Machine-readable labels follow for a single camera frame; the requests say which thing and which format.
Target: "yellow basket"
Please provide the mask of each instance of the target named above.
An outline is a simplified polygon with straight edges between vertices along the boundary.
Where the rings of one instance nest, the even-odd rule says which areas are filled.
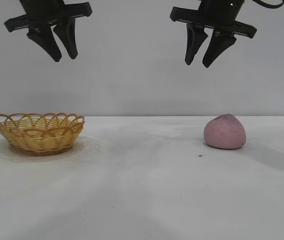
[[[83,130],[85,118],[66,113],[0,114],[0,133],[16,149],[46,156],[69,150]]]

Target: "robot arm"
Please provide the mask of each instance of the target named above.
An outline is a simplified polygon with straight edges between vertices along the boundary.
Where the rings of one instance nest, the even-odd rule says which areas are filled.
[[[253,0],[259,5],[276,9],[284,4],[271,5],[261,0]],[[198,10],[173,7],[171,19],[175,22],[186,23],[187,48],[185,62],[190,65],[193,62],[199,48],[208,35],[205,28],[213,29],[211,42],[203,58],[203,64],[208,68],[215,59],[226,49],[235,44],[234,35],[242,35],[253,38],[256,28],[236,21],[244,0],[202,0]]]
[[[88,2],[65,4],[64,0],[20,0],[26,14],[9,19],[5,26],[9,32],[28,28],[27,37],[41,46],[56,62],[62,57],[51,27],[62,41],[71,59],[78,55],[75,41],[75,18],[92,14]]]
[[[284,4],[271,5],[253,0],[265,8],[279,8]],[[65,4],[64,0],[20,0],[26,14],[5,22],[9,32],[28,28],[28,38],[41,46],[58,62],[61,57],[51,27],[60,38],[71,59],[78,55],[75,41],[75,19],[92,14],[88,2]],[[210,45],[203,58],[208,68],[226,49],[235,44],[234,35],[253,38],[256,28],[236,21],[244,0],[202,0],[198,10],[174,7],[173,21],[187,23],[187,49],[185,62],[190,65],[208,35],[205,28],[213,29]]]

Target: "pink play dough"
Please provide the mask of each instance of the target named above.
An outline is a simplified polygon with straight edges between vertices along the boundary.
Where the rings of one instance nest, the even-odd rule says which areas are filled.
[[[231,114],[211,120],[204,129],[206,144],[218,149],[239,149],[246,142],[246,133],[240,121]]]

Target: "woven basket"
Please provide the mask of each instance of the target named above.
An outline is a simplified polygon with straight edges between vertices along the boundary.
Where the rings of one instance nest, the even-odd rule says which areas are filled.
[[[16,149],[46,156],[69,150],[84,127],[85,118],[65,113],[0,114],[0,133]]]

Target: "cable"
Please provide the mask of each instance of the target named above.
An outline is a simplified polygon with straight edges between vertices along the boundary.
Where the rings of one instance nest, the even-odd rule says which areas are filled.
[[[277,4],[277,5],[268,4],[268,3],[265,3],[261,0],[253,0],[253,1],[256,2],[257,4],[261,5],[261,6],[265,7],[265,8],[268,8],[268,9],[278,9],[281,6],[283,6],[283,4],[284,4],[284,0],[282,0],[282,3]]]

